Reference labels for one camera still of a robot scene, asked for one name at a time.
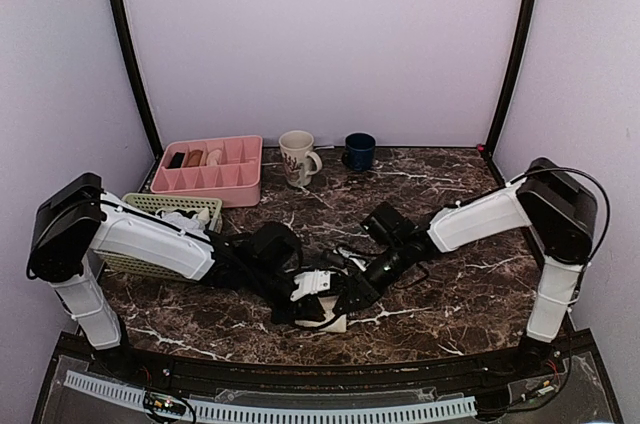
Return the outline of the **beige boxer underwear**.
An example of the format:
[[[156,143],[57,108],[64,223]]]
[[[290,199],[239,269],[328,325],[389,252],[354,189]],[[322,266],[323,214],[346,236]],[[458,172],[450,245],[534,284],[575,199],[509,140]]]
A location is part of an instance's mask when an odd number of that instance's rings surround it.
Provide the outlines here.
[[[297,320],[295,324],[304,330],[322,331],[329,333],[345,333],[347,327],[346,315],[336,314],[337,296],[319,297],[318,302],[324,311],[324,320],[321,322],[309,320]]]

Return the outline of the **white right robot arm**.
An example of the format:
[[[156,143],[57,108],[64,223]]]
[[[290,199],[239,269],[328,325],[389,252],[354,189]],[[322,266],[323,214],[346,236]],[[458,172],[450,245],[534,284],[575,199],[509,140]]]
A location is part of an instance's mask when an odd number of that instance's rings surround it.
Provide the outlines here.
[[[529,229],[542,244],[544,264],[535,301],[510,368],[534,376],[549,360],[565,315],[577,302],[584,275],[603,241],[594,236],[597,196],[578,182],[582,171],[540,157],[500,188],[435,212],[419,226],[382,202],[362,221],[384,250],[346,277],[335,314],[366,309],[412,266],[514,229]]]

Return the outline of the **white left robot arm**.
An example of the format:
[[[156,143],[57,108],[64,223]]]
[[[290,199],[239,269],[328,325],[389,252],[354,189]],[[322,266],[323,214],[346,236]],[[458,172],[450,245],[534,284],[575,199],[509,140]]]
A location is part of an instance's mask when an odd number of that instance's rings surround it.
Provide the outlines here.
[[[38,208],[26,275],[54,288],[120,380],[134,379],[141,359],[125,345],[124,325],[84,261],[90,251],[146,261],[208,287],[247,289],[269,305],[276,323],[327,318],[318,295],[329,289],[329,273],[283,269],[291,258],[303,258],[287,226],[268,222],[230,236],[188,231],[133,208],[104,191],[99,176],[85,173]]]

